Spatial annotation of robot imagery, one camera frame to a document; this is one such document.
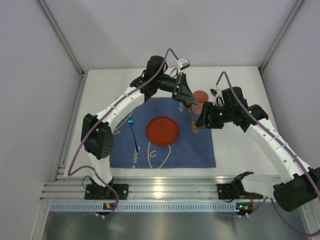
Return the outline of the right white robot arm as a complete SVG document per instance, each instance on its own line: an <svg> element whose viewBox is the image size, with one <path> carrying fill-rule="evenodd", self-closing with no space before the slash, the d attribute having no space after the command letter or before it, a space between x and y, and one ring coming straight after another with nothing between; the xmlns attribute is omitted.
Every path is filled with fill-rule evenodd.
<svg viewBox="0 0 320 240"><path fill-rule="evenodd" d="M287 212L317 198L320 169L312 168L296 155L259 105L248 106L238 86L214 88L210 92L214 101L203 103L195 125L202 129L222 129L226 123L240 127L260 147L279 175L274 178L252 171L241 173L232 181L238 195L253 193L268 197Z"/></svg>

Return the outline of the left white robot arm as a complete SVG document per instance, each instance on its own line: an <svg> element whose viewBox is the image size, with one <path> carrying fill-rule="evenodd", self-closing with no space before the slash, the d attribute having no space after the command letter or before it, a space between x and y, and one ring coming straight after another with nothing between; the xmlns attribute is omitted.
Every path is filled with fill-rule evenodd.
<svg viewBox="0 0 320 240"><path fill-rule="evenodd" d="M158 90L171 93L175 101L197 104L183 72L189 66L187 58L179 59L177 76L172 77L165 73L168 66L164 57L152 56L142 74L110 106L95 115L88 113L84 117L81 142L89 155L95 184L105 188L113 180L109 160L115 147L113 132L135 108L148 101Z"/></svg>

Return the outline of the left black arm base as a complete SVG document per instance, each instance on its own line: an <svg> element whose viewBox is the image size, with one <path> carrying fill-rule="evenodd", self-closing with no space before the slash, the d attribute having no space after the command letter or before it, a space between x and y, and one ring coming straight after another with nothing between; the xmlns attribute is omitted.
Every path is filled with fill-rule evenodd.
<svg viewBox="0 0 320 240"><path fill-rule="evenodd" d="M110 188L98 185L88 175L82 179L81 184L82 187L85 188L85 200L116 200L116 195ZM112 180L109 186L118 194L119 200L126 200L128 198L128 184L115 184Z"/></svg>

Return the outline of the blue cloth placemat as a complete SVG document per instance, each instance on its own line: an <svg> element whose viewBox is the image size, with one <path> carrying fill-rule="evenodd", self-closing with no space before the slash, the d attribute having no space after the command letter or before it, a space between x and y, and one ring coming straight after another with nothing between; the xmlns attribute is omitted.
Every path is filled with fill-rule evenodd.
<svg viewBox="0 0 320 240"><path fill-rule="evenodd" d="M115 147L110 154L110 166L122 169L177 169L214 168L216 166L212 132L192 131L189 111L181 102L171 98L151 98L129 114L134 121L135 142L128 120L125 118L113 133ZM172 118L179 127L175 142L166 146L151 143L146 135L150 120L166 116Z"/></svg>

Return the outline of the gold metal spoon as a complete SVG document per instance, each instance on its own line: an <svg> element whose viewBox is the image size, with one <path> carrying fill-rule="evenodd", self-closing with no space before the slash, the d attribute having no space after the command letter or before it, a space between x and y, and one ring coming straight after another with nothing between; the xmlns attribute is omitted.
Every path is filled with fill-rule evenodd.
<svg viewBox="0 0 320 240"><path fill-rule="evenodd" d="M195 123L194 118L193 118L193 113L191 111L192 104L190 102L188 102L188 101L183 101L182 103L183 103L183 106L188 109L188 112L189 112L189 115L190 115L190 119L191 119L192 132L194 134L198 134L199 130L196 127L196 123Z"/></svg>

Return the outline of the pink plastic cup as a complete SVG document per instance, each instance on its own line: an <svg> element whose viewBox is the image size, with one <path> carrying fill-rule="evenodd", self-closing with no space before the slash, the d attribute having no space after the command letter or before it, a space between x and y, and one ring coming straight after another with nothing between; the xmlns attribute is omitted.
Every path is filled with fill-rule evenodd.
<svg viewBox="0 0 320 240"><path fill-rule="evenodd" d="M203 108L203 103L207 102L209 99L208 94L203 90L197 90L193 92L193 96L197 100L197 104L193 104L191 111L195 115L200 115Z"/></svg>

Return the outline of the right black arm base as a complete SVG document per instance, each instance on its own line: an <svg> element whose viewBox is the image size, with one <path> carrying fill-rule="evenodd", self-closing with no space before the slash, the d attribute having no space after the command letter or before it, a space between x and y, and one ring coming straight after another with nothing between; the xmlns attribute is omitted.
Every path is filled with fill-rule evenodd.
<svg viewBox="0 0 320 240"><path fill-rule="evenodd" d="M250 194L240 195L231 183L219 183L217 186L218 198L220 200L249 200Z"/></svg>

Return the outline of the orange plastic plate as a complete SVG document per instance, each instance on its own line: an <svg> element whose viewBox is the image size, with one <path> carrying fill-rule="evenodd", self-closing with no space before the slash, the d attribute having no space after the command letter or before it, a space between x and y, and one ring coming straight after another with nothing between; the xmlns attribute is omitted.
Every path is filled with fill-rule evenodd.
<svg viewBox="0 0 320 240"><path fill-rule="evenodd" d="M158 116L149 121L145 133L152 144L164 147L177 140L180 130L178 124L172 118Z"/></svg>

